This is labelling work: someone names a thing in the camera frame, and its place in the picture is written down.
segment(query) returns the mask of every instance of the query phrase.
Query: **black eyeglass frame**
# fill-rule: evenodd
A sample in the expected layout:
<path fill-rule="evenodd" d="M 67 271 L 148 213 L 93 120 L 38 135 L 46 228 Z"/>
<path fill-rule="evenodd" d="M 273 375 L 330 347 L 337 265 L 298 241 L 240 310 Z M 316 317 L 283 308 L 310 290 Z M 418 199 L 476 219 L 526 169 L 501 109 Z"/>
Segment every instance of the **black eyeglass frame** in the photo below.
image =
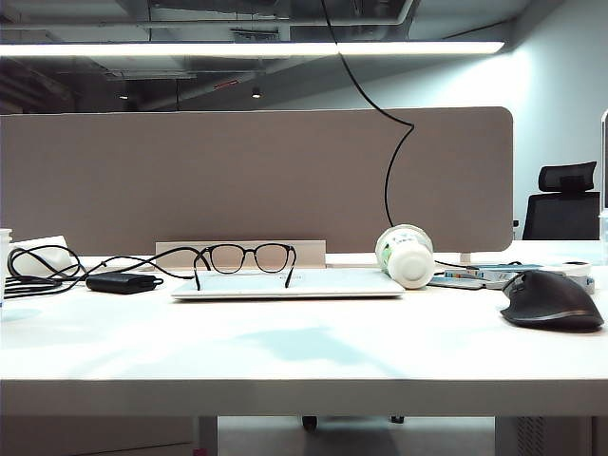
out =
<path fill-rule="evenodd" d="M 285 263 L 279 269 L 269 271 L 269 270 L 262 268 L 259 265 L 259 261 L 257 260 L 257 251 L 263 247 L 271 247 L 271 246 L 282 247 L 285 249 Z M 222 271 L 218 266 L 216 266 L 214 264 L 213 251 L 216 250 L 218 247 L 237 247 L 242 252 L 242 256 L 240 258 L 240 264 L 238 265 L 238 268 L 236 268 L 234 271 Z M 285 269 L 285 267 L 287 266 L 287 263 L 289 262 L 289 253 L 293 252 L 294 254 L 292 255 L 292 265 L 290 266 L 290 271 L 287 274 L 287 278 L 285 279 L 285 288 L 289 288 L 289 284 L 292 280 L 292 274 L 294 273 L 295 260 L 297 259 L 297 254 L 295 253 L 295 247 L 293 245 L 281 244 L 279 242 L 266 242 L 264 244 L 259 244 L 255 249 L 245 249 L 244 247 L 242 247 L 238 244 L 223 243 L 223 244 L 215 244 L 215 245 L 210 245 L 209 247 L 205 247 L 194 258 L 194 263 L 193 263 L 194 280 L 197 284 L 197 291 L 200 291 L 200 289 L 202 288 L 200 285 L 199 275 L 197 274 L 197 263 L 199 262 L 199 260 L 202 260 L 205 267 L 207 268 L 207 271 L 211 271 L 211 268 L 213 267 L 213 269 L 215 271 L 219 272 L 220 274 L 229 275 L 229 274 L 235 274 L 241 270 L 241 268 L 243 267 L 243 264 L 245 263 L 245 257 L 250 252 L 254 256 L 254 260 L 256 261 L 256 266 L 258 267 L 258 269 L 267 274 L 277 274 L 277 273 L 280 273 L 281 271 L 283 271 Z M 207 261 L 207 259 L 204 257 L 205 254 L 209 255 L 209 261 Z"/>

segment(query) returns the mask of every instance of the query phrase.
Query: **power adapter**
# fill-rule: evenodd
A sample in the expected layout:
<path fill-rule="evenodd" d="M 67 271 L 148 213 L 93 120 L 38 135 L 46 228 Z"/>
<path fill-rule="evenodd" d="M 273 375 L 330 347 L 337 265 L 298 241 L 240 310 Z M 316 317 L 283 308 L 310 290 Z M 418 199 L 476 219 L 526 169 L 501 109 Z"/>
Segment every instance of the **power adapter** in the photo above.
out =
<path fill-rule="evenodd" d="M 132 295 L 149 292 L 163 283 L 161 278 L 145 274 L 101 273 L 90 275 L 86 286 L 94 292 Z"/>

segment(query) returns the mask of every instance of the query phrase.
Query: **cable bundle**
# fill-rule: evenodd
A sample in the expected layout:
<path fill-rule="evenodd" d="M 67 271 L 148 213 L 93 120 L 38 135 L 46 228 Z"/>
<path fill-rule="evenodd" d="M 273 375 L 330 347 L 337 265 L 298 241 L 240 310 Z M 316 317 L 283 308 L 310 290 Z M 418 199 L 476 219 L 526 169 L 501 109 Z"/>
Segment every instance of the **cable bundle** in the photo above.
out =
<path fill-rule="evenodd" d="M 57 248 L 67 251 L 75 259 L 75 263 L 58 270 L 49 264 L 48 261 L 46 261 L 42 256 L 36 253 L 38 250 L 48 248 Z M 86 280 L 87 277 L 95 273 L 100 268 L 107 267 L 107 263 L 116 259 L 131 259 L 137 261 L 137 263 L 131 266 L 116 271 L 117 273 L 125 273 L 127 271 L 132 271 L 133 269 L 139 268 L 144 264 L 149 264 L 168 276 L 182 278 L 184 280 L 194 278 L 193 275 L 176 275 L 170 273 L 154 262 L 159 258 L 175 254 L 176 252 L 192 252 L 195 257 L 199 255 L 199 251 L 193 247 L 177 247 L 175 249 L 152 256 L 148 259 L 137 256 L 111 256 L 88 270 L 85 268 L 78 255 L 63 245 L 41 245 L 31 249 L 18 247 L 9 253 L 7 268 L 10 276 L 7 277 L 6 281 L 5 299 L 15 297 L 58 295 L 60 293 L 65 293 L 74 288 L 77 283 Z M 37 276 L 21 274 L 15 267 L 15 261 L 21 256 L 29 256 L 38 261 L 48 269 L 48 275 Z"/>

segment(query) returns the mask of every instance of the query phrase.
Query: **phone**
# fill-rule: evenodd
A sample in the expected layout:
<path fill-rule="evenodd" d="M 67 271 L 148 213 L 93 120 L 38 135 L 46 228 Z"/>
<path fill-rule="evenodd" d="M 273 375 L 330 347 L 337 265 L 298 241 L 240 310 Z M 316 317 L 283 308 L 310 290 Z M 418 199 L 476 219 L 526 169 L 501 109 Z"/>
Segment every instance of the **phone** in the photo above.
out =
<path fill-rule="evenodd" d="M 485 287 L 485 283 L 486 280 L 479 280 L 477 278 L 457 278 L 435 275 L 428 283 L 428 286 L 462 288 L 464 290 L 481 290 Z"/>

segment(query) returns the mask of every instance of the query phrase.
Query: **chair headrest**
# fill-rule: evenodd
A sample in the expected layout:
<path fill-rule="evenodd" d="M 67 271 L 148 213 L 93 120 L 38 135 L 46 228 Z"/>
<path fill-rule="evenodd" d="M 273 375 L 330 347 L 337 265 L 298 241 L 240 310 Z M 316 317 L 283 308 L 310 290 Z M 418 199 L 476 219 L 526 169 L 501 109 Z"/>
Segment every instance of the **chair headrest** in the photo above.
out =
<path fill-rule="evenodd" d="M 593 188 L 596 161 L 562 166 L 543 166 L 539 174 L 539 188 L 543 192 L 577 193 Z"/>

